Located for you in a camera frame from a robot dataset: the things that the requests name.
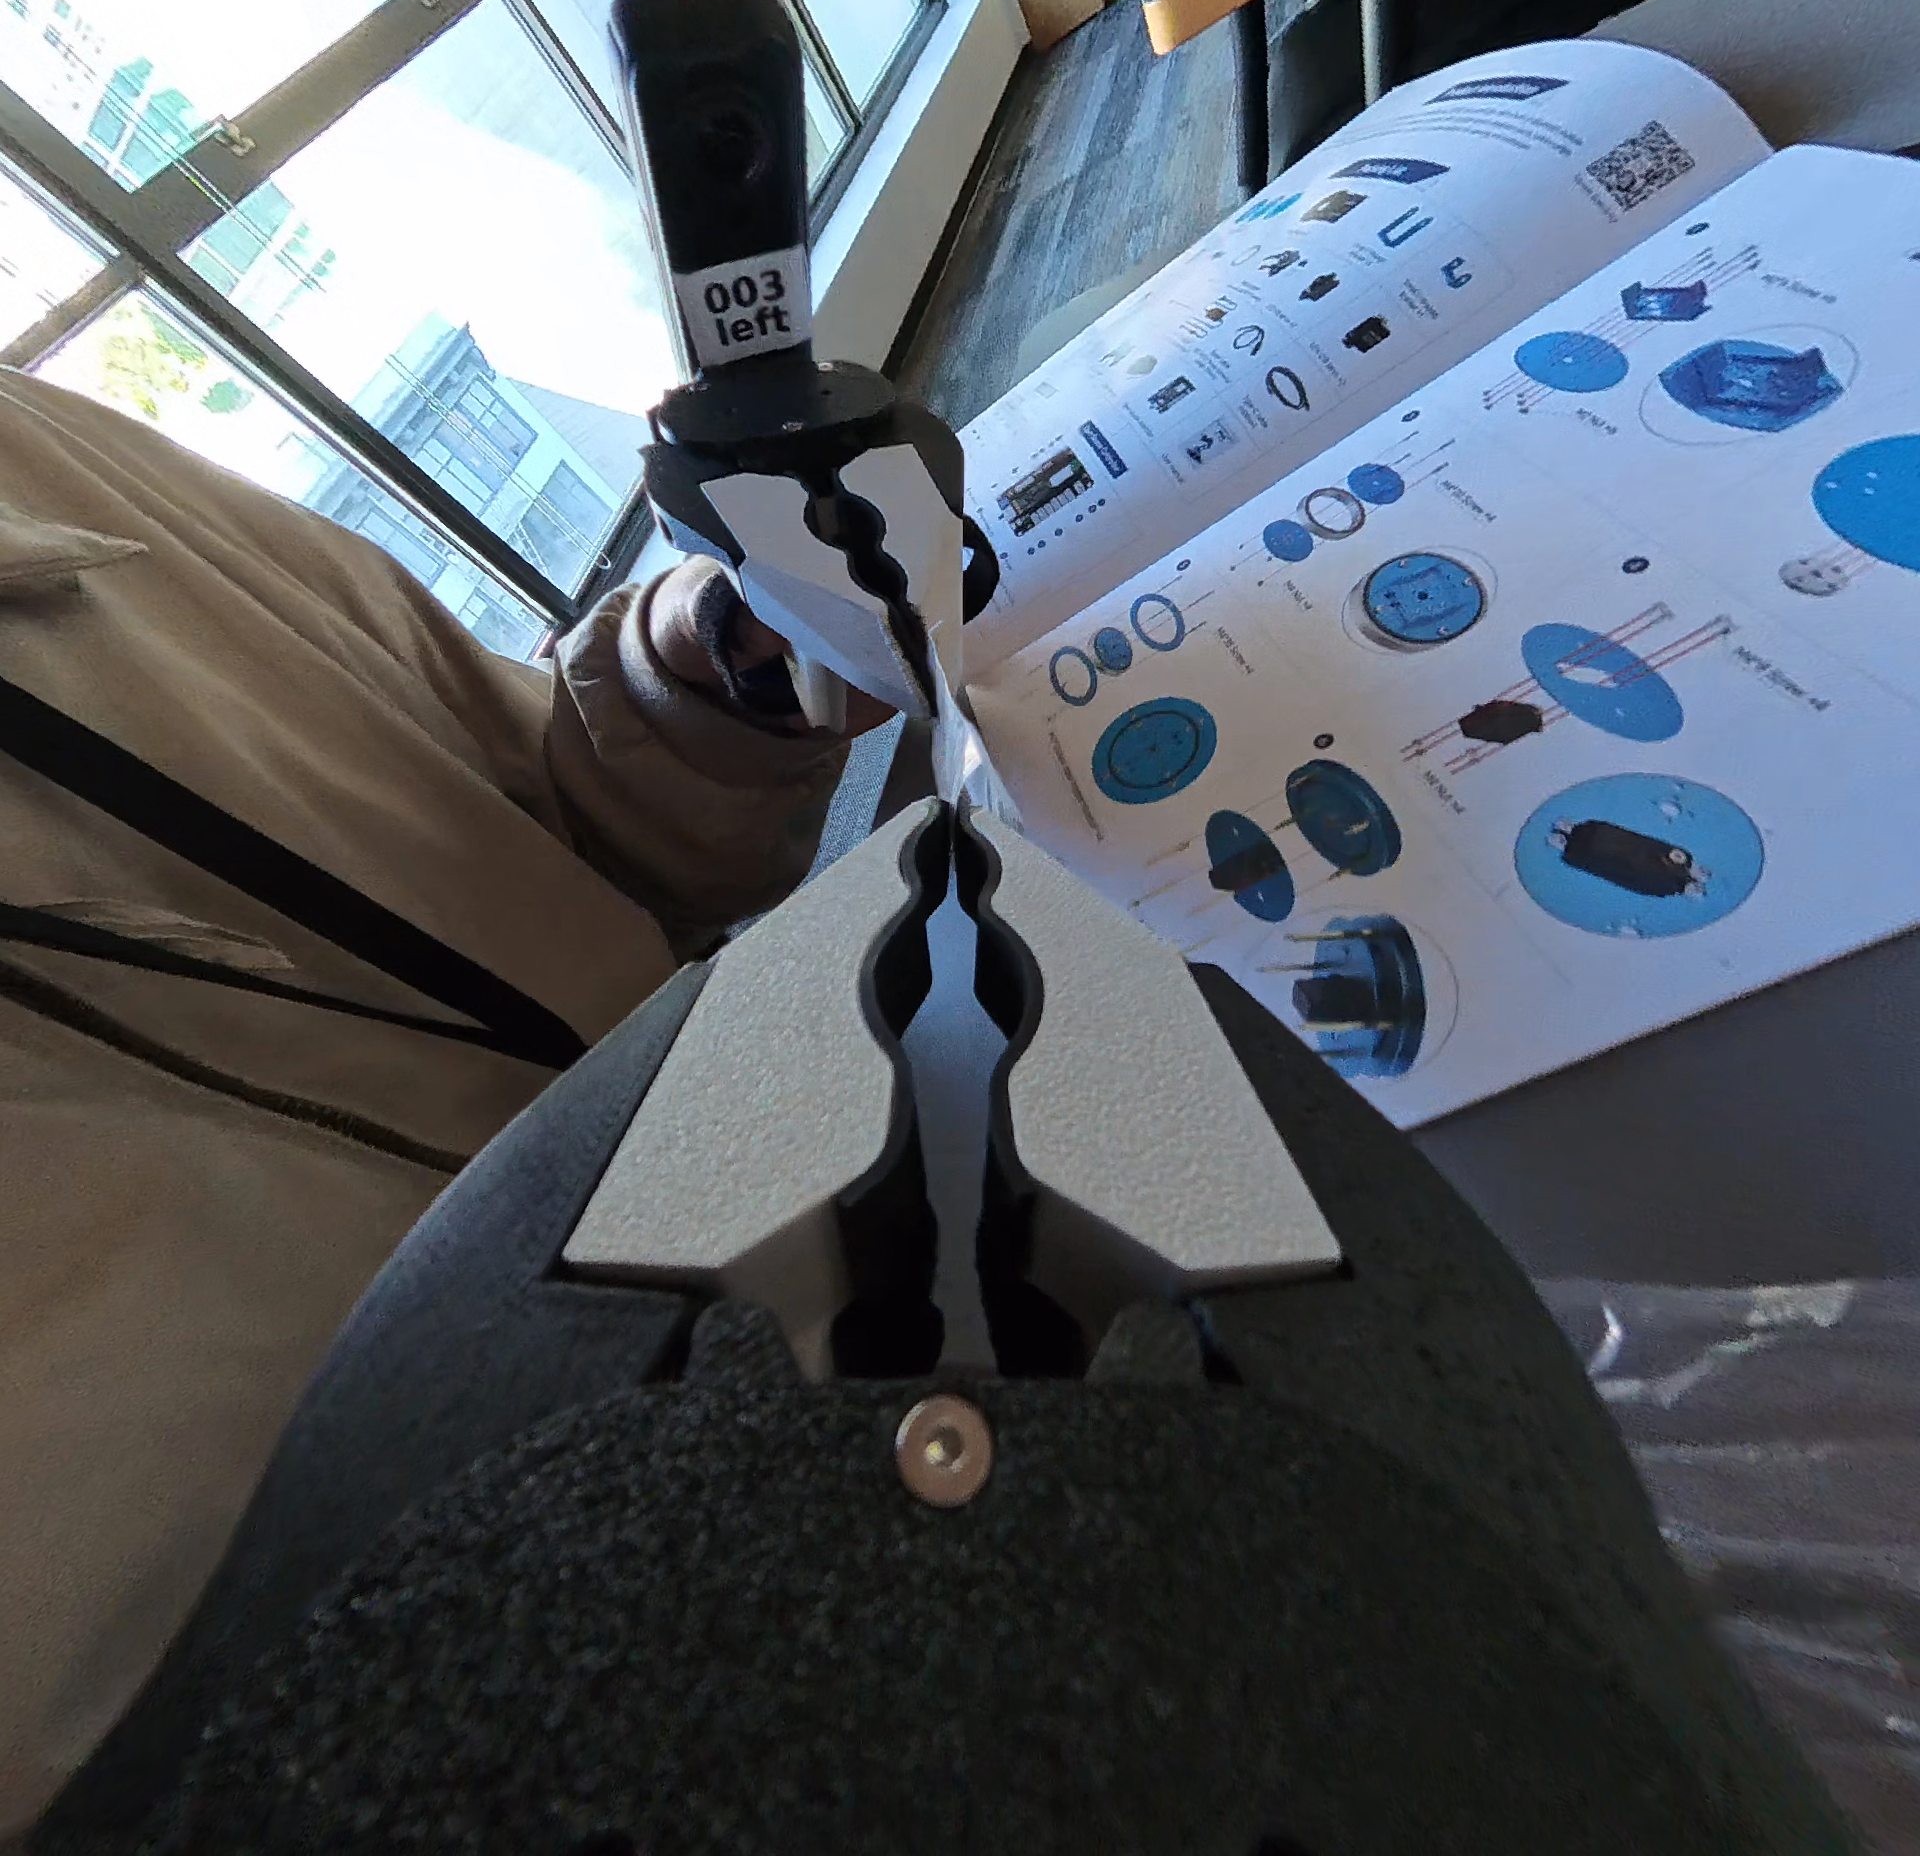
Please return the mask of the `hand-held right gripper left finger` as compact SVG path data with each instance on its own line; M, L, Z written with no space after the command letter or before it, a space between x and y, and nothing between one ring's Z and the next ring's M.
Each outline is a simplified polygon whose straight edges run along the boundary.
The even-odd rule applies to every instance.
M744 1300L805 1377L936 1370L940 1225L903 1048L952 814L923 800L705 967L568 1237L573 1282Z

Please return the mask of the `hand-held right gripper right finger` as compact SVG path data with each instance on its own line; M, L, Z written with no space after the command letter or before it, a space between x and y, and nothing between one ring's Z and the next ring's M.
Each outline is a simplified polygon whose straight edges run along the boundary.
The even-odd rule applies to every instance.
M1321 1278L1343 1251L1189 960L996 814L955 877L989 1080L976 1280L1007 1379L1077 1379L1144 1300Z

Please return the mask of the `person's left hand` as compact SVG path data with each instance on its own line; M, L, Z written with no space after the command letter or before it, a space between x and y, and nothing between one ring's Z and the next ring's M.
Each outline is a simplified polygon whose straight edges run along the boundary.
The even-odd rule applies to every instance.
M805 717L793 646L759 620L723 567L695 557L640 588L619 632L623 690L648 729L695 741L827 744L866 736L898 713L848 688L838 722Z

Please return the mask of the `clear plastic bag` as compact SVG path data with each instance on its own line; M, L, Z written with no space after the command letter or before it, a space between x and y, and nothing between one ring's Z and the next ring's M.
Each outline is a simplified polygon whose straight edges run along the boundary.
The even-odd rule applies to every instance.
M1916 1280L1539 1295L1722 1643L1865 1847L1916 1852Z

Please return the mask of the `assembly guide booklet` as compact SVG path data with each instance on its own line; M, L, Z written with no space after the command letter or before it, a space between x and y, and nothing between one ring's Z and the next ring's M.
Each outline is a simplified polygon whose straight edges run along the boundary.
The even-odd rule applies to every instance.
M1916 931L1916 159L1502 50L971 453L1024 832L1392 1125Z

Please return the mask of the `person's left forearm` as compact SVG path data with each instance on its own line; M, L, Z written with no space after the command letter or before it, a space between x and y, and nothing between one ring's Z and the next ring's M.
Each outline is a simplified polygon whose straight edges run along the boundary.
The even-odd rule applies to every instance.
M544 753L577 850L684 963L803 882L857 736L683 746L654 735L627 698L617 649L648 582L602 598L558 646Z

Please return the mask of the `small labelled clear zip bag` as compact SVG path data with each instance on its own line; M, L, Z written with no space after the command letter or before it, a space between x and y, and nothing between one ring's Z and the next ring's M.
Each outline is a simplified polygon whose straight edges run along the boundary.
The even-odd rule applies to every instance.
M955 809L969 806L996 816L1017 835L1026 820L1001 777L969 698L964 631L928 623L909 613L925 631L925 668L931 693L923 693L913 717L931 720L931 772L935 793Z

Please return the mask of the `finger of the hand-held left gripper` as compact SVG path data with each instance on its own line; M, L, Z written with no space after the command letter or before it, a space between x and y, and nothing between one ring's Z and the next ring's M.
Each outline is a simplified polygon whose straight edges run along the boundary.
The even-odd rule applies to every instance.
M913 443L872 448L844 466L844 491L877 516L877 554L903 652L917 652L936 690L956 684L956 513Z
M838 474L837 516L859 538L865 562L855 561L852 548L812 533L807 489L793 477L714 477L703 495L740 550L735 584L753 614L797 654L911 714L931 693L933 676L917 652L900 649L878 518L846 492L846 472Z

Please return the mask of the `large glass window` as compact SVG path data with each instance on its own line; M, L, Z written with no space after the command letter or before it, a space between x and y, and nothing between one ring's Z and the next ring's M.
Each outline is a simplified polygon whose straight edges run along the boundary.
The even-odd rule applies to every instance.
M896 347L1019 0L778 0L823 357ZM661 567L684 373L612 0L2 0L5 364L384 548L533 661Z

